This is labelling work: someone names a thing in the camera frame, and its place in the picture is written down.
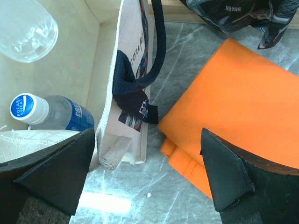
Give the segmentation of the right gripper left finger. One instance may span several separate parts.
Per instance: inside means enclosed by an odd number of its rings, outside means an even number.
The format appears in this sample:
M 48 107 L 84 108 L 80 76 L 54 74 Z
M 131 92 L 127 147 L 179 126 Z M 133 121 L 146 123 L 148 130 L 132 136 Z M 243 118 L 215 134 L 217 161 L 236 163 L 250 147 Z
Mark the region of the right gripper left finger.
M 95 147 L 92 128 L 0 164 L 0 222 L 15 224 L 33 196 L 67 217 L 75 215 Z

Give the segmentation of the blue-cap plastic bottle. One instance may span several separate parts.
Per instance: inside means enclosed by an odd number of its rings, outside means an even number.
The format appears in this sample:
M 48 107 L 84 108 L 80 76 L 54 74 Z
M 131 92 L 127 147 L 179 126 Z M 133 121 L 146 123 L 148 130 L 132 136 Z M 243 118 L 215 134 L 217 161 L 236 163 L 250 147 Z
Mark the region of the blue-cap plastic bottle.
M 46 56 L 58 39 L 58 25 L 36 0 L 0 2 L 0 52 L 21 63 Z
M 94 128 L 92 114 L 78 103 L 60 95 L 41 98 L 31 93 L 17 95 L 10 114 L 34 130 L 71 130 Z

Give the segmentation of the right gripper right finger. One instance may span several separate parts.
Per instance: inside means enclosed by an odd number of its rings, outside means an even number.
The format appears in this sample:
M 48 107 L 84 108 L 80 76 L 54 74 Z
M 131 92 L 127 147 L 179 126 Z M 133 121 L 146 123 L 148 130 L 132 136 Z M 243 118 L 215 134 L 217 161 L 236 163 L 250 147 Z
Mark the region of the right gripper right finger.
M 201 154 L 224 224 L 297 224 L 299 171 L 250 153 L 203 128 Z

